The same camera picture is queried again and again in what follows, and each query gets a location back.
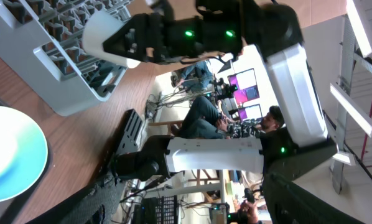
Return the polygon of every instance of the seated person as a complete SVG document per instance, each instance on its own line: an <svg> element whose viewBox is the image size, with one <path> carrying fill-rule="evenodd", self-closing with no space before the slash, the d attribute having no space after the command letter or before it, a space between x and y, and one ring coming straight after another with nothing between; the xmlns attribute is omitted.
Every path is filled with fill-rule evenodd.
<svg viewBox="0 0 372 224"><path fill-rule="evenodd" d="M278 106L271 106L259 123L250 120L240 122L219 113L204 96L199 96L193 101L178 136L187 139L246 138L274 131L283 124L284 118Z"/></svg>
<svg viewBox="0 0 372 224"><path fill-rule="evenodd" d="M190 89L193 93L203 91L207 88L210 81L213 80L213 75L207 65L207 60L197 62L188 66L180 75L180 80L176 87L182 85L186 89Z"/></svg>

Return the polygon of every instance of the patterned shirt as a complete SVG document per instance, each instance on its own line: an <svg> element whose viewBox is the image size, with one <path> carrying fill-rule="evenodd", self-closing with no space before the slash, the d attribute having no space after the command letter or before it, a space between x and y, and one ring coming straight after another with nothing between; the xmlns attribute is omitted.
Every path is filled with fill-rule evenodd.
<svg viewBox="0 0 372 224"><path fill-rule="evenodd" d="M255 136L259 138L264 132L255 128L261 119L246 119L228 125L227 135L233 138L248 138Z"/></svg>

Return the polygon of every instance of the dark hair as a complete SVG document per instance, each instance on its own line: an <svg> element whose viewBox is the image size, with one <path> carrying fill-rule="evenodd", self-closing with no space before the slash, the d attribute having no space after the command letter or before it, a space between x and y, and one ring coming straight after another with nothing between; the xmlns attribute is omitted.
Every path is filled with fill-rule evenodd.
<svg viewBox="0 0 372 224"><path fill-rule="evenodd" d="M284 118L283 118L283 114L281 113L280 107L271 106L269 108L269 113L272 115L273 119L275 119L279 123L279 128L283 127Z"/></svg>

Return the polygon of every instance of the white plate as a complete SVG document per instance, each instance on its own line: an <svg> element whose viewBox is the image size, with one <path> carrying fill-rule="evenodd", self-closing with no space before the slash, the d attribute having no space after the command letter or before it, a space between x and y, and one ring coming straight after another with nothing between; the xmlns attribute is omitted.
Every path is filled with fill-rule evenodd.
<svg viewBox="0 0 372 224"><path fill-rule="evenodd" d="M26 114L0 106L0 202L37 181L48 158L46 138Z"/></svg>

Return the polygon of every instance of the hand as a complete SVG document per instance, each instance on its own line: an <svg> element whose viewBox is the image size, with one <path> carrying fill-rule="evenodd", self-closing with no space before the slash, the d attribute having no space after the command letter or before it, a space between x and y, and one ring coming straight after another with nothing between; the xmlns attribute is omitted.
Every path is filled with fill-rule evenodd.
<svg viewBox="0 0 372 224"><path fill-rule="evenodd" d="M180 86L181 84L183 84L183 82L185 82L185 79L184 78L181 78L178 82L178 84L176 84L176 87Z"/></svg>
<svg viewBox="0 0 372 224"><path fill-rule="evenodd" d="M247 214L248 224L255 224L259 221L258 219L258 201L255 203L244 201L240 209Z"/></svg>
<svg viewBox="0 0 372 224"><path fill-rule="evenodd" d="M216 121L216 128L221 131L228 131L228 121L225 119L219 119Z"/></svg>

